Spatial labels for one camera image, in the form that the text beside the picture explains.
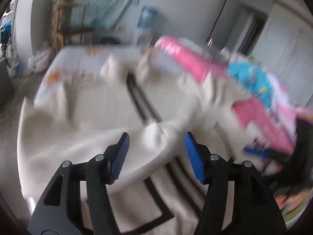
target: gray floor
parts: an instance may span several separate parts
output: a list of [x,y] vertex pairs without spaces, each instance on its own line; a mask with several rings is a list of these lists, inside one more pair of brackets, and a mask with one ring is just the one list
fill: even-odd
[[13,79],[15,94],[0,110],[0,191],[15,216],[25,225],[30,216],[18,177],[18,121],[24,96],[34,99],[43,75]]

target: pink blanket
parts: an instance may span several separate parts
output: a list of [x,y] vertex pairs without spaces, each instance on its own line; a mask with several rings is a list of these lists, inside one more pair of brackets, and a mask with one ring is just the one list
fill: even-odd
[[[227,67],[225,65],[218,65],[202,58],[193,53],[189,48],[183,46],[175,38],[161,37],[155,47],[162,49],[172,56],[199,83],[204,82],[208,73],[211,73],[214,77],[228,77]],[[293,110],[285,109],[285,106],[278,105],[277,109],[280,114],[284,112],[290,115],[287,124],[289,126],[292,125],[290,132],[291,134],[294,133],[296,113]],[[256,96],[252,95],[249,101],[234,104],[233,110],[237,114],[242,126],[246,128],[248,135],[255,137],[255,132],[257,131],[257,137],[261,138],[262,141],[268,142],[271,147],[288,154],[293,151],[293,139],[290,139],[282,124],[279,123],[279,119],[277,122],[274,122]]]

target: silver screw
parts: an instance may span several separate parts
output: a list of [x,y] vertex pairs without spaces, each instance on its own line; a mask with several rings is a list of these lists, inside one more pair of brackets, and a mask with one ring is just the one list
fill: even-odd
[[216,155],[216,154],[212,154],[212,155],[210,155],[210,159],[211,159],[212,161],[217,161],[217,160],[219,159],[219,156]]
[[245,161],[245,162],[244,162],[244,166],[246,166],[247,168],[251,168],[251,167],[252,167],[252,162],[250,162],[250,161]]
[[102,161],[104,159],[104,156],[103,155],[97,155],[95,159],[96,159],[96,161]]
[[70,164],[71,164],[70,161],[65,161],[65,162],[62,163],[62,167],[63,168],[69,167]]

